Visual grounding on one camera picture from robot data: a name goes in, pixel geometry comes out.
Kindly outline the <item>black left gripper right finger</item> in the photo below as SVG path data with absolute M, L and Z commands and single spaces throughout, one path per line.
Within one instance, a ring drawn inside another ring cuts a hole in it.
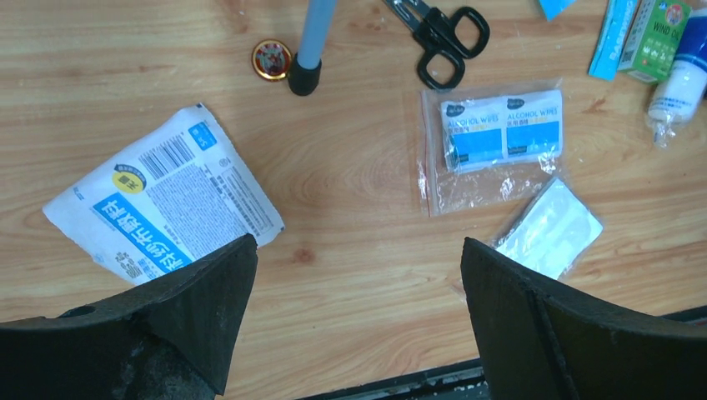
M 705 398 L 704 327 L 593 297 L 473 238 L 460 270 L 492 398 Z

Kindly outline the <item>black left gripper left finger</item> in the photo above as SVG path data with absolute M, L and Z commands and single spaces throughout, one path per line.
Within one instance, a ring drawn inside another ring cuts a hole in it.
M 245 235 L 125 292 L 1 326 L 4 399 L 213 399 L 253 288 Z

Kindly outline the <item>alcohol wipes zip bag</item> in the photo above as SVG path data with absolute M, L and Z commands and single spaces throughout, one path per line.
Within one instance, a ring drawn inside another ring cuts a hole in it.
M 430 217 L 530 198 L 564 177 L 560 78 L 420 94 L 418 185 Z

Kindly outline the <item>white blue bottle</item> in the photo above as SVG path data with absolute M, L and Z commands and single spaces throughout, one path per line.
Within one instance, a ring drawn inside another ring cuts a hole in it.
M 666 148 L 677 131 L 694 118 L 706 93 L 706 6 L 695 9 L 669 71 L 648 107 L 648 125 L 654 144 Z

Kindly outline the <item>large blue cotton packet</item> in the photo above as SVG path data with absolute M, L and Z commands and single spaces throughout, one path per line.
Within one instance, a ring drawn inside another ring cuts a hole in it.
M 575 0 L 538 0 L 547 21 L 558 17 L 565 9 L 569 8 Z

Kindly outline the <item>green wind oil box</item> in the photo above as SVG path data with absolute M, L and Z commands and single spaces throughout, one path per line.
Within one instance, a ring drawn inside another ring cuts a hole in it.
M 664 81 L 669 76 L 692 10 L 692 5 L 686 1 L 640 2 L 624 44 L 618 71 L 643 83 Z

